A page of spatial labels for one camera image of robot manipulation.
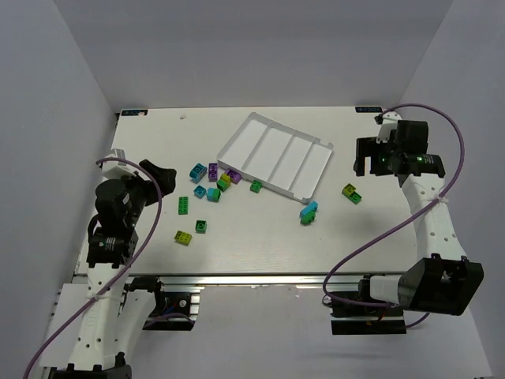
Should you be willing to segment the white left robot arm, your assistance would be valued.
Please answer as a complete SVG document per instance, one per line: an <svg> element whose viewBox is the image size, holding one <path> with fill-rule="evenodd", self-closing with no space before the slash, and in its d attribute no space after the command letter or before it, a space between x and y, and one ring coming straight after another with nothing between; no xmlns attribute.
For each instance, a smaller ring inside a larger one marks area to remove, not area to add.
<svg viewBox="0 0 505 379"><path fill-rule="evenodd" d="M126 280L145 247L137 243L140 215L174 192L177 172L144 159L131 170L103 175L87 230L88 289L78 311L80 328L66 367L53 378L130 378L133 346L145 321L162 306L158 280Z"/></svg>

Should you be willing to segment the blue-green lego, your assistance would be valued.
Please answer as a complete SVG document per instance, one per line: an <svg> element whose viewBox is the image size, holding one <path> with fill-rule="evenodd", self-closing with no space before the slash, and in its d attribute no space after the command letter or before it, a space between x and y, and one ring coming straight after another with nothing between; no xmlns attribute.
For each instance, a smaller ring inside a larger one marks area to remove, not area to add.
<svg viewBox="0 0 505 379"><path fill-rule="evenodd" d="M221 190L218 188L209 188L207 191L207 199L212 202L219 202Z"/></svg>

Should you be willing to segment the green lego plate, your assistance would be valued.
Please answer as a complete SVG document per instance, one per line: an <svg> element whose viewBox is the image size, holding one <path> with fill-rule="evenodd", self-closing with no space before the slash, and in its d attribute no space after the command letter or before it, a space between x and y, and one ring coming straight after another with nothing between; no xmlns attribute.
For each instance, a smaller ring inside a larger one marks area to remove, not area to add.
<svg viewBox="0 0 505 379"><path fill-rule="evenodd" d="M178 215L185 216L189 214L189 198L187 196L178 198Z"/></svg>

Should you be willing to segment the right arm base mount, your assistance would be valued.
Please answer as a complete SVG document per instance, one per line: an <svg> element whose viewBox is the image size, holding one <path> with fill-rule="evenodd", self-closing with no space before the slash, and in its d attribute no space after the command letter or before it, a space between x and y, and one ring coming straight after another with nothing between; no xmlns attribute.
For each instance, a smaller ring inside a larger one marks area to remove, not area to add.
<svg viewBox="0 0 505 379"><path fill-rule="evenodd" d="M328 276L322 303L331 309L335 336L404 335L404 311L398 303L399 275L365 274L348 287Z"/></svg>

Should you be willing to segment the small blue lego brick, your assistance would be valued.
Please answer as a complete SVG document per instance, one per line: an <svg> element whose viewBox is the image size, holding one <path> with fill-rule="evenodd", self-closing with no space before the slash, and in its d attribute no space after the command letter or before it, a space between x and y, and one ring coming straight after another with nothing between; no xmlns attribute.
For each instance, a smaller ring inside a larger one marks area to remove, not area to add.
<svg viewBox="0 0 505 379"><path fill-rule="evenodd" d="M206 195L207 189L203 186L198 185L193 192L196 197L201 199Z"/></svg>

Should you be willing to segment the blue long lego brick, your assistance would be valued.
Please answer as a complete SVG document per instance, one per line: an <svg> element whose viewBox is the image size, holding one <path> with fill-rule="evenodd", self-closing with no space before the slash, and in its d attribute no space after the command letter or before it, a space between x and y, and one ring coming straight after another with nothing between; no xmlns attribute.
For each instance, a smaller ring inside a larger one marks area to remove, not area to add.
<svg viewBox="0 0 505 379"><path fill-rule="evenodd" d="M311 201L300 211L300 217L303 218L310 212L316 212L318 207L319 205L316 201Z"/></svg>

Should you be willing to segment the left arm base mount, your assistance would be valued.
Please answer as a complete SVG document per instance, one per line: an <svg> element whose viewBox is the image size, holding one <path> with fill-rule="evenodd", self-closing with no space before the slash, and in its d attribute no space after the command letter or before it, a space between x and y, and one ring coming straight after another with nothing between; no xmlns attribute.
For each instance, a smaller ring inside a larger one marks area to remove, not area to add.
<svg viewBox="0 0 505 379"><path fill-rule="evenodd" d="M166 291L159 277L138 276L124 286L124 299L146 291L154 296L155 306L144 322L148 331L191 331L195 321L191 318L190 292Z"/></svg>

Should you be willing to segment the lime-green lego pair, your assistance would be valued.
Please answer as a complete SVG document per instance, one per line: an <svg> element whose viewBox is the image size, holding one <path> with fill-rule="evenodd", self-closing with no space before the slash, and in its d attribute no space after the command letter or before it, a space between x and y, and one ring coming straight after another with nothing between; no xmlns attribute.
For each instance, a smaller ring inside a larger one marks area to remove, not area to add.
<svg viewBox="0 0 505 379"><path fill-rule="evenodd" d="M350 183L342 188L342 194L355 205L362 200L362 196L356 191L356 187Z"/></svg>

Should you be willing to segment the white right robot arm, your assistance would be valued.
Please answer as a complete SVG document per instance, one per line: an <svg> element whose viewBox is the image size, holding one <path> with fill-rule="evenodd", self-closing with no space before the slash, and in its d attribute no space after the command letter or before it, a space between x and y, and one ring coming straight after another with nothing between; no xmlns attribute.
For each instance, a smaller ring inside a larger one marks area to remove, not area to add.
<svg viewBox="0 0 505 379"><path fill-rule="evenodd" d="M422 121L389 122L378 137L357 139L356 175L394 175L416 216L417 263L400 276L372 276L369 296L404 310L459 316L484 279L484 270L468 260L459 243L443 201L442 160L427 150L428 123Z"/></svg>

